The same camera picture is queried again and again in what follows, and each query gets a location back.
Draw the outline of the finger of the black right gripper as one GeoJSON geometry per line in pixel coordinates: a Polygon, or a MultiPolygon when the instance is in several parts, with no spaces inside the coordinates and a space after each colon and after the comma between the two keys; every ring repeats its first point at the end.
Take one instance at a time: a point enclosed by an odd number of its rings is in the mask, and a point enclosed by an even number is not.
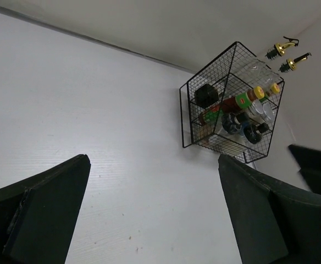
{"type": "Polygon", "coordinates": [[[291,144],[288,149],[300,166],[300,175],[313,193],[321,195],[321,150],[291,144]]]}

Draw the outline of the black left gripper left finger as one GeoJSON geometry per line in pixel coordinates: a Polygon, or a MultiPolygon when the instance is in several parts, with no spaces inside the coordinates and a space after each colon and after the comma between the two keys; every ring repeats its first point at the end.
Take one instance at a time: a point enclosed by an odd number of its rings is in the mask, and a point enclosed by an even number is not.
{"type": "Polygon", "coordinates": [[[0,263],[64,263],[91,163],[77,155],[0,188],[0,263]]]}

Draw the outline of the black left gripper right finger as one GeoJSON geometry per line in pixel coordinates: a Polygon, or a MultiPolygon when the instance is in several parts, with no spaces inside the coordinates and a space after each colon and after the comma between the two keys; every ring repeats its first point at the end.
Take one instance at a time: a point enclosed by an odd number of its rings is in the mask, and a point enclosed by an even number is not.
{"type": "Polygon", "coordinates": [[[321,195],[228,155],[218,165],[242,263],[321,263],[321,195]]]}

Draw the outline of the white spice jar black cap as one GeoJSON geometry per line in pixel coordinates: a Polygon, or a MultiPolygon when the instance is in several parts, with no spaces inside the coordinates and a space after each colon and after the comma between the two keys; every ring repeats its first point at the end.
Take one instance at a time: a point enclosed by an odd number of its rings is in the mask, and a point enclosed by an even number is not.
{"type": "Polygon", "coordinates": [[[249,124],[241,129],[239,134],[249,143],[257,144],[261,141],[263,134],[269,130],[267,123],[259,125],[249,124]]]}

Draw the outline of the brown spice jar black cap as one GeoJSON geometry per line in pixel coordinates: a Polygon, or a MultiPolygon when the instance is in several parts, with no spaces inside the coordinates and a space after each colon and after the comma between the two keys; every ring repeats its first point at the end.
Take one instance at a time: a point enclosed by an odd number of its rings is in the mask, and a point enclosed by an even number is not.
{"type": "Polygon", "coordinates": [[[239,114],[227,113],[221,117],[221,125],[219,133],[221,135],[234,135],[237,134],[243,123],[249,121],[249,116],[246,112],[239,114]]]}

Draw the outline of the glass oil bottle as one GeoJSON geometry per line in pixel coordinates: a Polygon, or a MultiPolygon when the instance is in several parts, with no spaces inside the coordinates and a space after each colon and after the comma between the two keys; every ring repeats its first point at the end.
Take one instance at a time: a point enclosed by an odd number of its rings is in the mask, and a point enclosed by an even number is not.
{"type": "Polygon", "coordinates": [[[288,48],[297,47],[299,45],[300,41],[297,38],[290,38],[286,36],[284,36],[283,38],[287,41],[284,43],[275,43],[270,49],[266,51],[264,55],[246,59],[240,72],[240,78],[246,83],[253,81],[259,76],[266,64],[277,58],[283,57],[288,48]]]}
{"type": "MultiPolygon", "coordinates": [[[[272,50],[272,51],[268,51],[265,54],[265,58],[267,60],[274,60],[277,59],[278,57],[282,57],[285,54],[284,51],[282,50],[272,50]]],[[[296,58],[288,58],[286,60],[284,60],[281,65],[279,67],[274,67],[274,71],[276,73],[289,73],[289,72],[293,72],[297,69],[297,65],[303,61],[306,61],[312,54],[310,52],[307,52],[299,57],[296,58]]]]}

